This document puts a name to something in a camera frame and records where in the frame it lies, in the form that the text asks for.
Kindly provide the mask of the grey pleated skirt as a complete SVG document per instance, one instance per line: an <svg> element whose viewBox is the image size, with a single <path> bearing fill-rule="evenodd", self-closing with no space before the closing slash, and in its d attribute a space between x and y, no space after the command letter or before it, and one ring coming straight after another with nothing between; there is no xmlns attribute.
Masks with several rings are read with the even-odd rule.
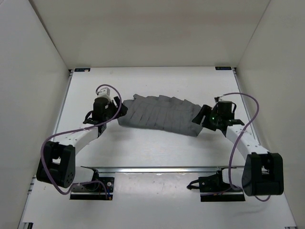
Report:
<svg viewBox="0 0 305 229"><path fill-rule="evenodd" d="M192 122L201 106L176 97L133 95L132 100L123 101L127 114L118 118L124 127L154 129L175 134L197 137L202 127Z"/></svg>

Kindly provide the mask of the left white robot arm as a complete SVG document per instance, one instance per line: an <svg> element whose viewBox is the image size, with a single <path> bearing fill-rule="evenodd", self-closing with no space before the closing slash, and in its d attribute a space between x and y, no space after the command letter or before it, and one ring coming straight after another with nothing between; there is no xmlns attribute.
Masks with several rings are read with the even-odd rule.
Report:
<svg viewBox="0 0 305 229"><path fill-rule="evenodd" d="M94 190L100 182L95 170L88 167L88 173L81 181L74 183L76 173L76 156L90 142L98 139L106 130L107 123L126 115L128 108L123 105L122 97L113 99L97 97L93 110L89 111L79 129L65 131L48 137L41 146L36 178L49 183L62 195L71 192L74 186L85 185Z"/></svg>

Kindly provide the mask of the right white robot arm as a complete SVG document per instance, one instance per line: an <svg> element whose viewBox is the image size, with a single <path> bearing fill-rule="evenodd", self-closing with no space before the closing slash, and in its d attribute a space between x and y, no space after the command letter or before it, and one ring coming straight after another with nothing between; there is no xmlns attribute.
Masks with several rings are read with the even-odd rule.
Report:
<svg viewBox="0 0 305 229"><path fill-rule="evenodd" d="M192 120L212 131L220 130L245 159L243 168L221 168L215 174L199 177L187 188L198 188L206 195L242 191L247 196L272 196L284 192L283 159L261 146L240 119L235 119L236 104L218 101L214 107L203 105Z"/></svg>

